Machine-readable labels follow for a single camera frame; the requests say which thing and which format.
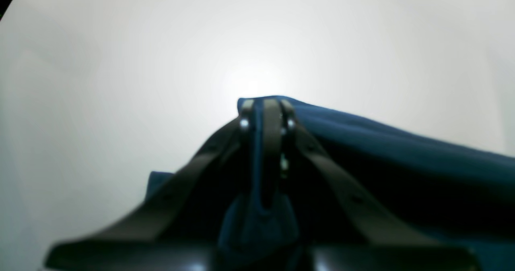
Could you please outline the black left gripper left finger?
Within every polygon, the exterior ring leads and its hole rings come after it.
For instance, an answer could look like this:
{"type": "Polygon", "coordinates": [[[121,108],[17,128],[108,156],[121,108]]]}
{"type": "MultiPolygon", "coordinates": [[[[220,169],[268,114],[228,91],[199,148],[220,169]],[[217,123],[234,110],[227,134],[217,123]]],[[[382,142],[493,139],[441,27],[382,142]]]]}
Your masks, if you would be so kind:
{"type": "Polygon", "coordinates": [[[246,99],[237,118],[127,216],[90,236],[51,247],[45,270],[215,270],[224,215],[250,182],[254,109],[254,99],[246,99]]]}

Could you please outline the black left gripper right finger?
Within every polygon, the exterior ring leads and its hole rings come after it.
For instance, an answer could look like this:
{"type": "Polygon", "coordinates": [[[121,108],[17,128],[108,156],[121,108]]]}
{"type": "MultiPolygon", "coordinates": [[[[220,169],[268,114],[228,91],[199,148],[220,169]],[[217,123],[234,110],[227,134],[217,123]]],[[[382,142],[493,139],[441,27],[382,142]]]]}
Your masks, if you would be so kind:
{"type": "Polygon", "coordinates": [[[448,246],[414,230],[392,214],[349,172],[338,166],[297,121],[285,99],[265,99],[262,118],[262,203],[272,204],[282,154],[300,155],[330,187],[365,244],[311,247],[316,271],[480,271],[473,252],[448,246]]]}

